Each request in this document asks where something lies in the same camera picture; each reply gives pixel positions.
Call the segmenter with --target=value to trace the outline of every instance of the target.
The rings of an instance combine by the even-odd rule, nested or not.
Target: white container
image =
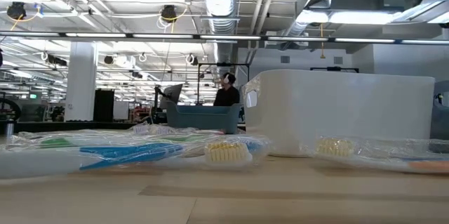
[[[270,70],[244,86],[246,131],[301,157],[320,136],[428,139],[435,79]]]

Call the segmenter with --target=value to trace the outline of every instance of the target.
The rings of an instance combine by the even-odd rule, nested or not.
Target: blue bin
[[[174,128],[219,129],[225,133],[235,133],[240,107],[240,104],[231,107],[176,105],[169,101],[167,121]]]

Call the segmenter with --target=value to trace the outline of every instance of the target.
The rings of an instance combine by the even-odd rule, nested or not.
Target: person
[[[223,75],[222,88],[217,91],[217,96],[213,103],[214,106],[232,106],[233,104],[240,103],[240,93],[233,84],[236,81],[236,76],[228,72]]]

